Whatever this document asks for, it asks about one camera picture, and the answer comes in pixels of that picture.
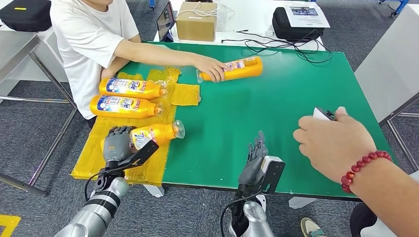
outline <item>sneaker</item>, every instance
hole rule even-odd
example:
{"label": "sneaker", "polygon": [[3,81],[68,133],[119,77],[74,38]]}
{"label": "sneaker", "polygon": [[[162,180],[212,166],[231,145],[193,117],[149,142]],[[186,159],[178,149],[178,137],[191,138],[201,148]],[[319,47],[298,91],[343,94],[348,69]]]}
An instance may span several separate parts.
{"label": "sneaker", "polygon": [[307,217],[301,220],[301,231],[304,237],[326,237],[322,229]]}

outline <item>black bag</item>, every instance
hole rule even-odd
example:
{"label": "black bag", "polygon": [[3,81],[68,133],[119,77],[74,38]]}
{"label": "black bag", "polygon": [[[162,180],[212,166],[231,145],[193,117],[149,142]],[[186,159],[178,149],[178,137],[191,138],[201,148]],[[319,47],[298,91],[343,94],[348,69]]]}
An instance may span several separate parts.
{"label": "black bag", "polygon": [[285,8],[277,7],[272,18],[276,37],[289,42],[315,40],[325,28],[291,27]]}
{"label": "black bag", "polygon": [[0,9],[0,19],[16,31],[38,32],[51,27],[48,0],[14,0]]}

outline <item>bottle label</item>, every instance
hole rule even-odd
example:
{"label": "bottle label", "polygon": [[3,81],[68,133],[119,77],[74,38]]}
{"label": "bottle label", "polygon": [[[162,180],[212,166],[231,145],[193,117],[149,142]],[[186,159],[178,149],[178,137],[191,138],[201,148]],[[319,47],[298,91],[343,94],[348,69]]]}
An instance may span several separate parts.
{"label": "bottle label", "polygon": [[144,80],[128,80],[112,78],[106,84],[106,91],[114,93],[143,93],[147,82]]}
{"label": "bottle label", "polygon": [[249,66],[253,66],[257,64],[257,61],[254,57],[251,58],[245,58],[233,62],[225,63],[231,70],[237,69],[237,68],[245,68]]}
{"label": "bottle label", "polygon": [[101,111],[118,112],[120,109],[125,111],[136,111],[140,107],[141,100],[134,98],[124,98],[118,96],[101,96],[97,102],[97,109]]}
{"label": "bottle label", "polygon": [[153,140],[155,143],[157,143],[156,141],[156,135],[153,131],[152,128],[150,128],[149,131],[147,130],[140,130],[138,132],[136,132],[133,136],[133,144],[135,146],[135,148],[137,150],[140,150],[143,148],[143,146],[145,145],[145,140],[146,139],[151,139]]}

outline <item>green tabletop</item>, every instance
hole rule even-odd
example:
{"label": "green tabletop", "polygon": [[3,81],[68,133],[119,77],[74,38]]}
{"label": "green tabletop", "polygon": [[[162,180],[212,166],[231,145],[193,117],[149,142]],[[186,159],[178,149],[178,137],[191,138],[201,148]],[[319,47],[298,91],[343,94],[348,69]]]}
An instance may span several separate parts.
{"label": "green tabletop", "polygon": [[[245,47],[165,43],[166,46],[228,62],[247,57]],[[317,52],[322,60],[327,52]],[[199,106],[178,106],[176,119],[186,129],[184,139],[170,145],[163,183],[235,189],[248,154],[248,144],[263,131],[269,155],[286,166],[276,192],[322,197],[354,197],[310,165],[293,139],[297,121],[314,107],[345,106],[371,133],[379,150],[390,147],[368,105],[345,55],[334,52],[314,65],[294,50],[270,49],[259,54],[263,73],[257,78],[221,83],[203,82]],[[123,71],[142,73],[150,67],[131,63]],[[197,84],[193,67],[185,67],[179,83]]]}

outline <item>robotic arm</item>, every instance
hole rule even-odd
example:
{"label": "robotic arm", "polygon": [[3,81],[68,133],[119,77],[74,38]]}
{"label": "robotic arm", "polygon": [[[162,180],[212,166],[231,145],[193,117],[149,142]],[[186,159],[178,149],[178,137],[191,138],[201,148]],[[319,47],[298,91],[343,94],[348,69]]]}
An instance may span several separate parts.
{"label": "robotic arm", "polygon": [[103,141],[105,168],[93,175],[88,182],[98,176],[95,189],[87,198],[86,183],[84,193],[86,204],[70,223],[55,237],[101,237],[111,223],[121,200],[128,191],[124,170],[144,164],[159,148],[150,139],[145,139],[142,148],[135,150],[129,139],[133,127],[113,127]]}
{"label": "robotic arm", "polygon": [[266,198],[275,192],[285,163],[279,157],[268,156],[263,133],[259,132],[259,139],[255,139],[254,146],[249,145],[248,161],[239,177],[239,190],[236,200],[228,205],[220,219],[221,233],[223,233],[223,214],[227,208],[231,209],[231,223],[228,230],[234,237],[274,237],[266,220]]}

